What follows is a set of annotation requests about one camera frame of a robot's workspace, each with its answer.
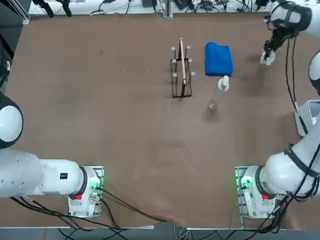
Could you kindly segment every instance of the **black strap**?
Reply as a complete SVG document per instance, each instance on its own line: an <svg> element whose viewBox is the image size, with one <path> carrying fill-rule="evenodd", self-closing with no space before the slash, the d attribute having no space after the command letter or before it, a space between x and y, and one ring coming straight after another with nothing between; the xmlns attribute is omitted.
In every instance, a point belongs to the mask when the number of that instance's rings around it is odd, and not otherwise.
<svg viewBox="0 0 320 240"><path fill-rule="evenodd" d="M308 171L308 167L301 161L301 159L295 154L295 152L292 150L292 144L289 144L286 149L284 150L284 154L287 155L292 162L305 174L308 174L310 177L316 178L320 175L319 172L313 171L310 169Z"/></svg>
<svg viewBox="0 0 320 240"><path fill-rule="evenodd" d="M83 183L82 183L80 190L77 193L68 195L69 198L72 200L75 200L77 195L84 194L86 187L87 187L87 183L88 183L88 176L87 176L87 172L86 172L85 168L83 166L79 166L79 168L82 170L82 173L83 173Z"/></svg>

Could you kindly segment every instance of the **brown table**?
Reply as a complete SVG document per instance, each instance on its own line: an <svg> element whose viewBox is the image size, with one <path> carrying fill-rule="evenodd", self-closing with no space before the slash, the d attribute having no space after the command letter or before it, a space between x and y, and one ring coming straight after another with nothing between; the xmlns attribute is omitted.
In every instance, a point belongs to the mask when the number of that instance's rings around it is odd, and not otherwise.
<svg viewBox="0 0 320 240"><path fill-rule="evenodd" d="M21 107L24 131L15 145L40 158L105 166L105 187L143 211L180 226L229 228L236 200L236 165L264 164L296 143L285 83L283 47L270 66L259 64L271 32L263 14L73 16L24 26L7 94ZM171 98L171 46L191 45L192 97ZM211 114L219 78L204 76L205 44L229 45L234 74ZM319 40L296 47L299 104L317 98L308 64ZM37 198L67 211L65 196ZM283 228L319 229L320 199L290 206ZM0 226L65 226L1 199ZM111 202L122 226L155 223ZM110 223L106 210L97 221ZM247 221L246 227L257 226ZM237 208L233 228L239 228Z"/></svg>

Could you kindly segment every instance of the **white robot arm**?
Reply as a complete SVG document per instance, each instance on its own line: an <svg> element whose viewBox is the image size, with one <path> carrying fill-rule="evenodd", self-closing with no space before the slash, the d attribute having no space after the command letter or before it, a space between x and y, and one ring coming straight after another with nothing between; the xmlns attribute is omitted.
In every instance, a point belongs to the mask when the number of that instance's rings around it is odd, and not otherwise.
<svg viewBox="0 0 320 240"><path fill-rule="evenodd" d="M266 19L275 26L272 38L267 40L260 62L271 64L276 50L297 33L307 33L320 37L320 4L298 5L286 1L277 5ZM311 60L308 71L312 85L320 95L320 53ZM305 197L310 191L313 196L320 195L320 154L315 157L310 171L308 167L320 144L320 120L310 132L296 145L288 145L278 154L268 158L264 166L250 166L241 186L250 218L267 218L275 208L276 195L295 193L306 177L296 196Z"/></svg>
<svg viewBox="0 0 320 240"><path fill-rule="evenodd" d="M274 6L265 23L271 23L275 29L272 38L264 44L260 63L270 65L276 58L277 49L297 33L320 38L320 4L312 1L281 1ZM308 75L320 95L320 52L311 59Z"/></svg>
<svg viewBox="0 0 320 240"><path fill-rule="evenodd" d="M64 159L39 159L10 148L23 131L20 108L0 92L0 198L30 195L68 195L68 213L98 216L101 180L92 167Z"/></svg>

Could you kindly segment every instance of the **plastic bottle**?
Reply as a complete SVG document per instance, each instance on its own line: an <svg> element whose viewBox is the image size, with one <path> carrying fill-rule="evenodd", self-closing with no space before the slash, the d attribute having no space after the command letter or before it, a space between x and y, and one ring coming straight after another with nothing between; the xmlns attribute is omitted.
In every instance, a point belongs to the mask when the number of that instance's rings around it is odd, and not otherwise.
<svg viewBox="0 0 320 240"><path fill-rule="evenodd" d="M224 76L218 81L218 86L213 92L212 97L208 103L208 108L211 111L217 109L222 97L224 96L225 92L229 89L229 77Z"/></svg>

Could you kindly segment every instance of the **metal rack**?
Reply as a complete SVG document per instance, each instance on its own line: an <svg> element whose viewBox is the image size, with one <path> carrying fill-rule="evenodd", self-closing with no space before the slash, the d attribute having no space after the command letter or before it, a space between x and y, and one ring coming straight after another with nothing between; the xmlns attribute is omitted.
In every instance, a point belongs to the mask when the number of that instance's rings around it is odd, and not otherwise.
<svg viewBox="0 0 320 240"><path fill-rule="evenodd" d="M191 79L192 76L196 75L196 73L194 71L190 71L190 63L193 61L192 58L187 58L187 50L190 48L190 46L186 46L184 48L182 37L179 40L178 57L176 54L176 47L171 47L171 50L174 51L174 59L170 60L173 98L186 98L192 96ZM182 77L178 76L178 62L181 62L182 65Z"/></svg>

